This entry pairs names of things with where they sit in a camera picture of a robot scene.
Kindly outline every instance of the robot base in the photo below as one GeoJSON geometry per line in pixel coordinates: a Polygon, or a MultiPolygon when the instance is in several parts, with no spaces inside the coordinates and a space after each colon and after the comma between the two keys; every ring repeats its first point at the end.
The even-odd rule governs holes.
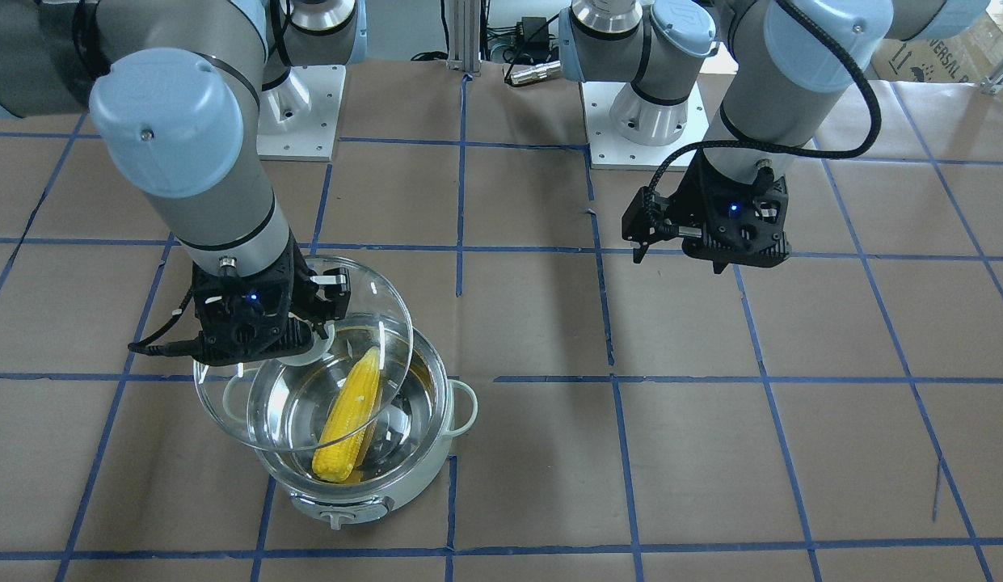
{"type": "MultiPolygon", "coordinates": [[[[692,87],[689,95],[689,120],[685,131],[674,143],[667,147],[644,147],[631,142],[616,129],[609,109],[624,82],[582,82],[584,95],[584,121],[587,125],[587,139],[591,143],[591,167],[600,170],[656,170],[670,152],[703,139],[709,129],[709,118],[701,104],[698,85],[692,87]]],[[[670,170],[685,170],[692,161],[694,152],[680,156],[670,165],[670,170]]]]}
{"type": "Polygon", "coordinates": [[[295,118],[297,122],[291,122],[285,132],[259,125],[257,154],[261,160],[332,162],[346,67],[297,66],[290,74],[304,82],[310,92],[310,110],[302,118],[295,118]]]}

